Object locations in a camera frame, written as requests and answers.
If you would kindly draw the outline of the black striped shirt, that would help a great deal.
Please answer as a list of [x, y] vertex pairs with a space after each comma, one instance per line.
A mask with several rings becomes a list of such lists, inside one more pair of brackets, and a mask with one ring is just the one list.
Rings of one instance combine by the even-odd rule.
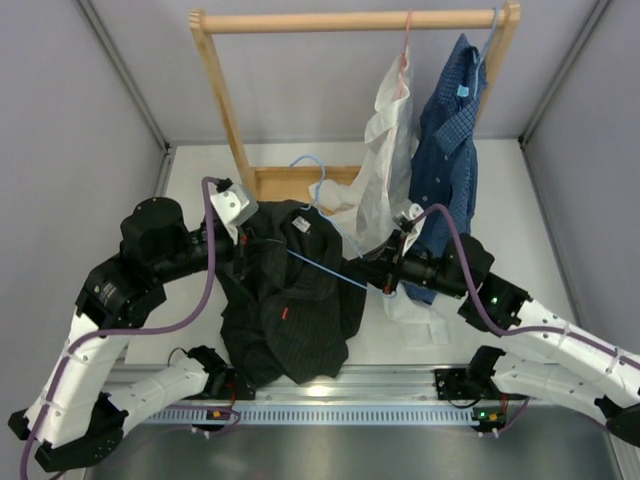
[[329, 247], [314, 213], [297, 201], [262, 202], [243, 226], [245, 275], [216, 270], [227, 305], [221, 337], [233, 367], [254, 388], [282, 376], [304, 384], [336, 376], [361, 325], [366, 290], [301, 261], [293, 250], [344, 275], [343, 241]]

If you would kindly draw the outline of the light blue wire hanger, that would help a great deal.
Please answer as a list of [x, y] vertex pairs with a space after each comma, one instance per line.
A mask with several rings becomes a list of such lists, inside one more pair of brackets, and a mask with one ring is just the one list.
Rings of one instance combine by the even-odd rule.
[[[361, 251], [358, 248], [358, 245], [355, 243], [355, 241], [348, 235], [345, 233], [345, 231], [338, 225], [336, 224], [329, 216], [327, 216], [322, 209], [320, 208], [320, 204], [319, 204], [319, 196], [320, 196], [320, 189], [322, 186], [322, 183], [324, 182], [324, 180], [326, 179], [326, 167], [324, 165], [324, 163], [319, 160], [317, 157], [313, 156], [313, 155], [302, 155], [300, 157], [298, 157], [296, 160], [294, 160], [290, 165], [289, 168], [295, 167], [299, 162], [303, 161], [303, 160], [311, 160], [313, 161], [316, 165], [318, 165], [320, 167], [321, 170], [321, 177], [320, 180], [315, 184], [315, 186], [313, 187], [313, 192], [312, 192], [312, 196], [311, 196], [311, 201], [306, 205], [306, 206], [302, 206], [300, 207], [301, 211], [304, 212], [311, 212], [315, 214], [315, 217], [320, 221], [319, 226], [321, 227], [321, 232], [322, 233], [327, 233], [328, 234], [328, 238], [329, 238], [329, 247], [337, 247], [338, 250], [341, 250], [341, 248], [338, 246], [339, 243], [342, 242], [343, 240], [343, 236], [346, 236], [346, 239], [348, 241], [348, 243], [355, 248], [355, 251], [359, 254], [359, 259], [363, 259], [363, 256], [361, 255]], [[337, 278], [340, 281], [346, 282], [354, 287], [357, 287], [359, 289], [362, 290], [367, 290], [368, 287], [366, 284], [358, 282], [350, 277], [347, 277], [337, 271], [332, 270], [331, 268], [327, 267], [326, 265], [322, 264], [322, 263], [318, 263], [315, 262], [307, 257], [305, 257], [302, 254], [296, 253], [293, 250], [289, 250], [289, 253], [293, 256], [295, 256], [296, 258], [300, 259], [301, 261], [304, 261], [318, 269], [320, 269], [321, 271]]]

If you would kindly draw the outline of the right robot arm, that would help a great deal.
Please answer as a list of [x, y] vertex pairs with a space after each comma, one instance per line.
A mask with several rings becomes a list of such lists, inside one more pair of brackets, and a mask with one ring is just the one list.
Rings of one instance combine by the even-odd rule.
[[455, 235], [439, 257], [405, 252], [404, 244], [396, 230], [348, 265], [385, 294], [404, 282], [459, 299], [457, 313], [467, 324], [499, 338], [499, 346], [481, 346], [469, 361], [465, 384], [472, 394], [540, 399], [639, 444], [638, 355], [564, 320], [493, 274], [493, 256], [468, 234]]

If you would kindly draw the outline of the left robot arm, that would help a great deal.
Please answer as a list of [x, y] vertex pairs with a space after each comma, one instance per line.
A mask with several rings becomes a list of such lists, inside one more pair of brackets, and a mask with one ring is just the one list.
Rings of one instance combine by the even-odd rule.
[[205, 204], [205, 220], [187, 230], [178, 202], [139, 204], [121, 224], [118, 254], [95, 267], [75, 302], [64, 349], [38, 399], [17, 411], [10, 429], [25, 441], [21, 463], [35, 459], [47, 473], [94, 466], [137, 425], [183, 399], [230, 395], [235, 372], [211, 347], [126, 388], [106, 392], [105, 381], [131, 338], [166, 299], [165, 284], [230, 262], [237, 229], [220, 196]]

